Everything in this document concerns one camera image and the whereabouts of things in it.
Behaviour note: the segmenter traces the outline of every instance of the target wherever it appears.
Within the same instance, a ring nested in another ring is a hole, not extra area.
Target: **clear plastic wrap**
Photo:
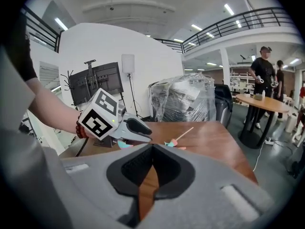
[[[201,73],[165,79],[151,86],[158,122],[216,120],[214,79]]]

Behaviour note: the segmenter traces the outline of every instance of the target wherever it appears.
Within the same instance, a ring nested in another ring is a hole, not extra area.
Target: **black and white marker cube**
[[[79,123],[102,140],[118,128],[118,111],[119,101],[99,88],[82,112]]]

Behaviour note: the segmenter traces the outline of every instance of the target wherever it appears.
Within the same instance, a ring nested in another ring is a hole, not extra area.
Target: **black metal railing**
[[[27,31],[30,34],[30,39],[58,52],[61,32],[57,33],[27,6],[24,5],[21,12],[27,18]]]
[[[166,46],[169,46],[170,48],[172,48],[173,50],[175,50],[178,53],[184,53],[183,51],[183,45],[180,42],[175,42],[172,40],[165,40],[165,39],[158,39],[158,38],[154,38],[157,41],[160,41],[161,43],[165,44]]]
[[[283,8],[272,7],[236,14],[206,27],[182,43],[171,40],[156,40],[170,46],[177,52],[185,53],[204,43],[229,34],[270,26],[294,27],[294,23]]]

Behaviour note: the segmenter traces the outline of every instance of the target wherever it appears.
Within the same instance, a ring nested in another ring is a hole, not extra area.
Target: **power strip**
[[[265,144],[267,145],[273,145],[274,141],[269,137],[268,139],[265,140]]]

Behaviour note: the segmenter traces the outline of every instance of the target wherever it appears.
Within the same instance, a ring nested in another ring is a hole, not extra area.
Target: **black t-shirt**
[[[282,82],[282,88],[281,88],[281,95],[284,94],[284,73],[281,70],[278,70],[276,73],[277,81],[278,83]],[[275,93],[278,93],[278,86],[274,91]]]
[[[255,71],[256,76],[259,75],[264,80],[263,84],[255,83],[255,86],[271,87],[271,76],[275,76],[275,70],[268,60],[262,58],[255,59],[251,65],[251,69]]]
[[[26,31],[26,22],[26,17],[20,14],[4,43],[10,61],[24,81],[37,77],[30,56],[30,35]]]

